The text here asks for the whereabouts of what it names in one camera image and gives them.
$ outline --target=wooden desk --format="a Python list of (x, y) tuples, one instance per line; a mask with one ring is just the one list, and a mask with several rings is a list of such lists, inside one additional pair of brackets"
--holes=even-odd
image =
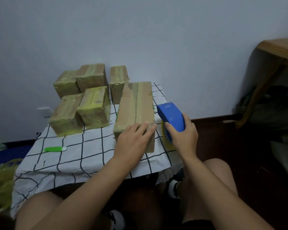
[(288, 38), (264, 40), (259, 43), (256, 48), (276, 55), (276, 57), (267, 68), (265, 76), (258, 82), (242, 119), (236, 121), (237, 129), (246, 123), (257, 102), (265, 95), (269, 87), (273, 85), (288, 66)]

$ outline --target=white wall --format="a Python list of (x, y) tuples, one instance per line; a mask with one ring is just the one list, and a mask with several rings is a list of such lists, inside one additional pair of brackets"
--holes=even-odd
[(0, 0), (0, 142), (34, 138), (52, 83), (86, 63), (125, 64), (191, 118), (231, 114), (253, 49), (279, 37), (288, 0)]

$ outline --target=electrical outlet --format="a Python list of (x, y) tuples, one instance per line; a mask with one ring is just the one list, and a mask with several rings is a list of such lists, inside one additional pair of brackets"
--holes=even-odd
[(52, 109), (50, 107), (41, 107), (37, 109), (43, 118), (50, 118), (52, 116)]

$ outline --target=taped cardboard box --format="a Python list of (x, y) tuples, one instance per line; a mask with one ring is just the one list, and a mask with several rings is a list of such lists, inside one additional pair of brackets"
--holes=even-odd
[(76, 83), (77, 72), (78, 70), (64, 71), (54, 82), (53, 86), (60, 98), (66, 95), (80, 93), (79, 87)]
[(81, 93), (87, 88), (106, 86), (109, 96), (109, 84), (105, 72), (105, 64), (82, 65), (77, 72), (76, 81)]
[(110, 70), (110, 89), (113, 104), (119, 104), (124, 84), (129, 82), (127, 68), (125, 65), (111, 67)]
[(111, 103), (107, 87), (87, 88), (78, 113), (85, 123), (86, 129), (108, 127), (110, 125)]
[(54, 110), (49, 124), (58, 137), (82, 132), (84, 123), (77, 113), (82, 97), (82, 93), (64, 96)]
[[(125, 83), (113, 130), (115, 140), (128, 125), (134, 123), (148, 121), (150, 129), (155, 123), (153, 106), (151, 82)], [(151, 137), (145, 152), (154, 152), (154, 147), (155, 135)]]

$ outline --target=white tablecloth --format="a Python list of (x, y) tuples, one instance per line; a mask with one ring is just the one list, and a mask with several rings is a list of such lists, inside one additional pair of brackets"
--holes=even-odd
[[(152, 82), (155, 123), (155, 150), (145, 153), (138, 166), (127, 178), (159, 172), (157, 184), (168, 181), (182, 168), (176, 151), (163, 143), (161, 119), (157, 104), (167, 102), (161, 85)], [(11, 216), (32, 195), (60, 185), (85, 182), (112, 158), (115, 147), (113, 127), (119, 105), (111, 105), (110, 126), (86, 130), (83, 133), (57, 137), (48, 125), (34, 143), (15, 173), (12, 193)], [(65, 146), (67, 151), (44, 152), (46, 147)]]

